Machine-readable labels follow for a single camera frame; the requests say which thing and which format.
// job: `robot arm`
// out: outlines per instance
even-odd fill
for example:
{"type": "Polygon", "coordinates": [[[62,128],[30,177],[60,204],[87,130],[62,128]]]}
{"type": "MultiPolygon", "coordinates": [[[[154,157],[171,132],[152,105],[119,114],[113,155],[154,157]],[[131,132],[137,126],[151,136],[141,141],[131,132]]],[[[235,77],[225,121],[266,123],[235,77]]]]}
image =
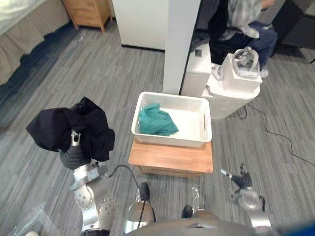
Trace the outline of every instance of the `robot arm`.
{"type": "Polygon", "coordinates": [[[264,198],[258,196],[256,192],[252,191],[252,178],[250,173],[244,171],[244,164],[242,163],[241,175],[232,175],[228,171],[221,169],[221,173],[228,176],[239,189],[234,192],[232,198],[238,201],[241,208],[247,213],[252,226],[257,233],[263,232],[271,228],[268,215],[264,212],[264,198]]]}
{"type": "Polygon", "coordinates": [[[60,152],[62,163],[74,170],[74,184],[70,190],[82,211],[81,236],[108,236],[115,217],[115,203],[108,196],[104,174],[107,166],[99,166],[86,159],[80,146],[80,134],[72,132],[71,146],[60,152]]]}

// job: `bed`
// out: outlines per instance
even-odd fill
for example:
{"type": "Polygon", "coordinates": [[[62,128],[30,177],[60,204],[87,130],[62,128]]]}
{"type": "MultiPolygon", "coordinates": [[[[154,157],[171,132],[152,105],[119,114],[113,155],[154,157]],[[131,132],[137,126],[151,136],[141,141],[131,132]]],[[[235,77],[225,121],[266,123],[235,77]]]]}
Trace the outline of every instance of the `bed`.
{"type": "Polygon", "coordinates": [[[0,0],[0,86],[20,66],[22,55],[68,22],[62,0],[0,0]]]}

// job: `white pillar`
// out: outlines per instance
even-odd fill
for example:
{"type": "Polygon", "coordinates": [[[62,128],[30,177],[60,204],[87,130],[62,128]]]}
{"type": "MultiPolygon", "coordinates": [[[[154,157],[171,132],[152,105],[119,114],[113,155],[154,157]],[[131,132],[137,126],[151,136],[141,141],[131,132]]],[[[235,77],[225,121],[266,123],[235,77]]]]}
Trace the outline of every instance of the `white pillar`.
{"type": "Polygon", "coordinates": [[[169,0],[163,92],[179,94],[200,0],[169,0]]]}

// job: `black chair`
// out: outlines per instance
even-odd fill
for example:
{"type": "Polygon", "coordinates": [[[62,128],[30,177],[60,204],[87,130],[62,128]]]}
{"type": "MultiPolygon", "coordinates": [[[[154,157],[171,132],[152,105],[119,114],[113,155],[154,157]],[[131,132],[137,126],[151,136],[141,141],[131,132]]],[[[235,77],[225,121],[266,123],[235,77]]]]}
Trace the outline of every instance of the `black chair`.
{"type": "Polygon", "coordinates": [[[228,53],[234,53],[239,47],[220,42],[219,38],[227,29],[228,21],[228,0],[220,0],[217,11],[208,23],[210,36],[211,61],[215,64],[222,64],[228,53]]]}

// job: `basket handle hole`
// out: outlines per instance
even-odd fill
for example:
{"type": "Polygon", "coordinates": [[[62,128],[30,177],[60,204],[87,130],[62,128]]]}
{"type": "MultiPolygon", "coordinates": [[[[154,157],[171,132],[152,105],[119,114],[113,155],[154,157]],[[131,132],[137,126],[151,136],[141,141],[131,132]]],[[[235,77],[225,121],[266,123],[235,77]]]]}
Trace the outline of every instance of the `basket handle hole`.
{"type": "Polygon", "coordinates": [[[205,117],[205,114],[203,114],[203,128],[206,131],[206,117],[205,117]]]}

